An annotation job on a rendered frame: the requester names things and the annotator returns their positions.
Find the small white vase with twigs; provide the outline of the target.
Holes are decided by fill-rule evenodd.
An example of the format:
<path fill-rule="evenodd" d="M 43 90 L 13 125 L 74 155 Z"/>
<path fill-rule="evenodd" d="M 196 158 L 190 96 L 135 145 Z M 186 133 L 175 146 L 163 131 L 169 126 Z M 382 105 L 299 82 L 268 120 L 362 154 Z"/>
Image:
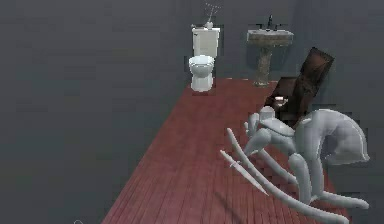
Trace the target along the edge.
<path fill-rule="evenodd" d="M 205 3 L 205 6 L 206 6 L 206 15 L 207 15 L 207 21 L 205 23 L 205 27 L 208 30 L 211 30 L 213 28 L 212 17 L 221 9 L 221 7 L 219 5 L 214 5 L 208 2 Z"/>

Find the black sink faucet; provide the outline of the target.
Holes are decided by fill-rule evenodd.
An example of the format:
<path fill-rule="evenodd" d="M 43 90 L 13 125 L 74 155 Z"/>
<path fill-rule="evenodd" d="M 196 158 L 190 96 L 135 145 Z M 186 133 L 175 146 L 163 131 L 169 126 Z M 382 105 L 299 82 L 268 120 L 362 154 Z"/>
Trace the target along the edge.
<path fill-rule="evenodd" d="M 277 31 L 279 27 L 285 27 L 284 23 L 274 23 L 273 15 L 268 17 L 268 21 L 265 24 L 259 23 L 258 27 L 266 31 Z"/>

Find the white toilet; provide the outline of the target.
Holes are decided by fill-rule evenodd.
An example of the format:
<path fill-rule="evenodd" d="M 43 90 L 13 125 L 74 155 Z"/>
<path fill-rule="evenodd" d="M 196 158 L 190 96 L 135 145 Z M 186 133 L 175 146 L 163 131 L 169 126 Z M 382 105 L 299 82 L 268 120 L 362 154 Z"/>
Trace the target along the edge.
<path fill-rule="evenodd" d="M 193 91 L 206 92 L 213 85 L 213 68 L 218 52 L 219 28 L 193 28 L 193 56 L 188 60 Z"/>

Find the dark brown wooden chair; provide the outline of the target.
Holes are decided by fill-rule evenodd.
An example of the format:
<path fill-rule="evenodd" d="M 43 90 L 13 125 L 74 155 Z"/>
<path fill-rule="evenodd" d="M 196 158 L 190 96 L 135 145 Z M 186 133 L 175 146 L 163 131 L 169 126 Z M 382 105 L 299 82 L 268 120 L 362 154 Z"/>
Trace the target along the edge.
<path fill-rule="evenodd" d="M 308 113 L 308 107 L 317 95 L 334 58 L 312 47 L 297 77 L 282 77 L 265 101 L 276 117 L 290 127 Z"/>

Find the stone pedestal sink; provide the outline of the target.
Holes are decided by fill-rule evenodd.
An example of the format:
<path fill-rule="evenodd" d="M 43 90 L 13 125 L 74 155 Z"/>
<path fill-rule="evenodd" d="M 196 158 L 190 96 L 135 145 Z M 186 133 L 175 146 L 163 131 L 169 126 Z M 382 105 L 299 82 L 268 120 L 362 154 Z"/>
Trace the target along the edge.
<path fill-rule="evenodd" d="M 286 47 L 292 44 L 294 34 L 287 30 L 257 29 L 247 32 L 247 43 L 260 48 L 260 56 L 255 86 L 264 87 L 269 84 L 272 51 L 275 47 Z"/>

